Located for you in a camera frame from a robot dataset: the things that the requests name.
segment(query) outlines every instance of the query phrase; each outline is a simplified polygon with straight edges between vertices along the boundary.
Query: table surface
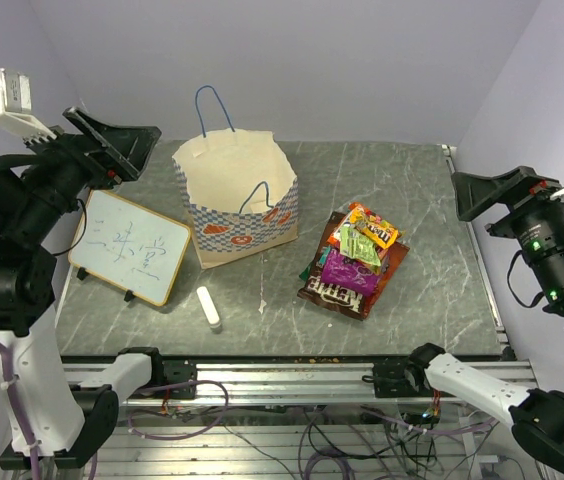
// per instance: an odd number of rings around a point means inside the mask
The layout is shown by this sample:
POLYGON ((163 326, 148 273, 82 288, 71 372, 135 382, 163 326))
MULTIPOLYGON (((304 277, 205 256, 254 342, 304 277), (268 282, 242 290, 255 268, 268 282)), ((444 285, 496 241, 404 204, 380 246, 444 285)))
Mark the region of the table surface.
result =
MULTIPOLYGON (((186 222, 171 156, 161 142, 138 182, 119 195, 186 222)), ((202 270, 189 245, 169 302, 129 304, 124 293, 76 270, 60 302, 57 340, 65 355, 115 354, 154 346, 172 355, 407 354, 433 342, 456 354, 500 354, 494 308, 469 228, 455 213, 439 146, 280 142, 300 185, 294 242, 202 270), (411 251, 364 321, 296 296, 330 213, 360 201, 404 230, 411 251), (207 286, 222 318, 213 333, 195 290, 207 286), (262 313, 261 300, 266 302, 262 313)))

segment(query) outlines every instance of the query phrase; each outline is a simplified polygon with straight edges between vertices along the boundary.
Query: purple candy package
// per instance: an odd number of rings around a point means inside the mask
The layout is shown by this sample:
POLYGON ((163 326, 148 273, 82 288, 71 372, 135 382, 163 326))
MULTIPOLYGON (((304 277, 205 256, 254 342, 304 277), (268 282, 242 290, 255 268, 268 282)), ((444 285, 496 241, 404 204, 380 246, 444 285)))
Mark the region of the purple candy package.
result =
POLYGON ((381 276, 332 248, 324 264, 322 283, 339 285, 368 297, 373 294, 381 276))

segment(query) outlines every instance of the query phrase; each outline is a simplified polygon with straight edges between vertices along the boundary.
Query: handwritten math equation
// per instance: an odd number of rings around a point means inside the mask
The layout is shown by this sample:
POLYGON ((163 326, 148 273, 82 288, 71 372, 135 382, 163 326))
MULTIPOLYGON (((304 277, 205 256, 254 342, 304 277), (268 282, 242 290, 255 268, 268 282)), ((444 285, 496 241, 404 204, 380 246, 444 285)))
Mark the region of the handwritten math equation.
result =
MULTIPOLYGON (((93 232, 100 232, 101 229, 98 225, 103 223, 104 220, 95 220, 93 232)), ((107 251, 113 253, 115 255, 113 263, 120 260, 135 261, 137 267, 133 267, 131 271, 144 274, 154 280, 160 280, 160 277, 152 272, 152 267, 160 261, 160 257, 168 253, 162 236, 149 241, 137 241, 133 236, 133 222, 129 221, 127 228, 115 232, 112 238, 104 240, 87 241, 86 243, 102 245, 107 251)))

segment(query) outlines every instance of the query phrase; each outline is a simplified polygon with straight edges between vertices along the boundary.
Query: paper bag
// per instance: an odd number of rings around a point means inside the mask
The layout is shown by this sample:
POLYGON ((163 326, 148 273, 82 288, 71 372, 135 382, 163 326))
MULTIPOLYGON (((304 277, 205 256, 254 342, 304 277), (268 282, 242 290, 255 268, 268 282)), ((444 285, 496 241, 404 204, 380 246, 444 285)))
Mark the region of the paper bag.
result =
POLYGON ((202 268, 217 267, 298 236, 298 179, 272 132, 233 128, 215 89, 195 107, 202 135, 173 155, 202 268), (213 91, 229 128, 207 132, 198 106, 213 91))

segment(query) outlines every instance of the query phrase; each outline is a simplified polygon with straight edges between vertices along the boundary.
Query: small whiteboard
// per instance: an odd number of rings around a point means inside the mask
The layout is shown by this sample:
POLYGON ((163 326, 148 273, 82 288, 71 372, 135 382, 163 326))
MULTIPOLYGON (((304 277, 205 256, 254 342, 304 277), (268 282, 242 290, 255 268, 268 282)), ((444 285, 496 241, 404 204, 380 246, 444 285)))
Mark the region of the small whiteboard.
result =
POLYGON ((189 227, 100 190, 89 196, 86 213, 86 233, 71 250, 71 264, 164 305, 191 238, 189 227))

